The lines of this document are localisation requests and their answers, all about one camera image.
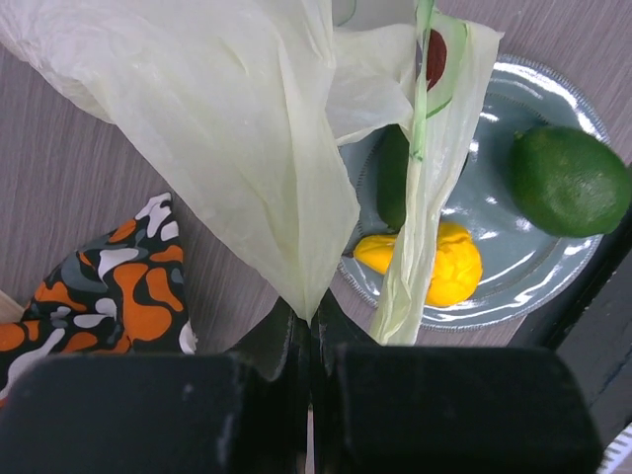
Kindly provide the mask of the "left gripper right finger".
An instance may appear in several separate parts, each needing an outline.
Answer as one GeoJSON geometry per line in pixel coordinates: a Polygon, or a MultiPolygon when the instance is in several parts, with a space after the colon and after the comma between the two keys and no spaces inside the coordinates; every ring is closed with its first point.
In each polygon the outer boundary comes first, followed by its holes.
{"type": "Polygon", "coordinates": [[[378,345],[327,293],[311,323],[319,473],[594,473],[580,387],[542,349],[378,345]]]}

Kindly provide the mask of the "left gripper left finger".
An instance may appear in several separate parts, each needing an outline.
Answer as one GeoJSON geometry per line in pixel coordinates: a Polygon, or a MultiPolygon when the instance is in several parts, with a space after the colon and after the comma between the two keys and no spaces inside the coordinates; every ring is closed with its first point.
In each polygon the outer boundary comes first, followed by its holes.
{"type": "Polygon", "coordinates": [[[309,329],[283,301],[220,355],[57,355],[1,412],[5,473],[300,473],[309,329]]]}

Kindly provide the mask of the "fake yellow pepper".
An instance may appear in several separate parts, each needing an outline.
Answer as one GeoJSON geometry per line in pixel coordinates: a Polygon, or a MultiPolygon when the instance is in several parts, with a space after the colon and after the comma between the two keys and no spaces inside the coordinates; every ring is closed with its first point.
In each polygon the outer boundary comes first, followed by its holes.
{"type": "MultiPolygon", "coordinates": [[[[384,276],[393,257],[396,239],[396,234],[364,237],[355,246],[353,256],[384,276]]],[[[448,307],[467,300],[475,292],[482,275],[482,257],[468,230],[454,222],[442,222],[438,227],[426,304],[448,307]]]]}

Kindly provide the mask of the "fake dark green avocado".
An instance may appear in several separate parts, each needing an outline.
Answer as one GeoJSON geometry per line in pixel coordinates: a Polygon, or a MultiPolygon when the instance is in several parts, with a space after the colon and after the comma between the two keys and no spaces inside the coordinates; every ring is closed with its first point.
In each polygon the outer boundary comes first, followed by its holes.
{"type": "Polygon", "coordinates": [[[397,124],[385,127],[376,148],[376,208],[387,226],[398,232],[406,219],[409,141],[397,124]]]}

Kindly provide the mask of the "fake green fruit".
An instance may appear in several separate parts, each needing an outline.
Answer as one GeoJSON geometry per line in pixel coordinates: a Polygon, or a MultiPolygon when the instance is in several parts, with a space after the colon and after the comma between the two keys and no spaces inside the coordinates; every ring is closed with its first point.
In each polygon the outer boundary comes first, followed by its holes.
{"type": "Polygon", "coordinates": [[[631,203],[631,176],[619,156],[594,136],[566,126],[537,126],[514,135],[508,187],[524,217],[556,237],[608,234],[631,203]]]}

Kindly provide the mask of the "pale green plastic bag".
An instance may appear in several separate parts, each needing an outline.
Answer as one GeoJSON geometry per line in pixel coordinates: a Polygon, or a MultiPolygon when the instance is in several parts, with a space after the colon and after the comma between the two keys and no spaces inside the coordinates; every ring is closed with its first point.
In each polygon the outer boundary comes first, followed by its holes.
{"type": "Polygon", "coordinates": [[[409,12],[349,31],[328,1],[5,1],[1,41],[116,125],[304,319],[359,218],[339,149],[398,125],[406,219],[370,334],[412,345],[502,34],[431,1],[409,12]]]}

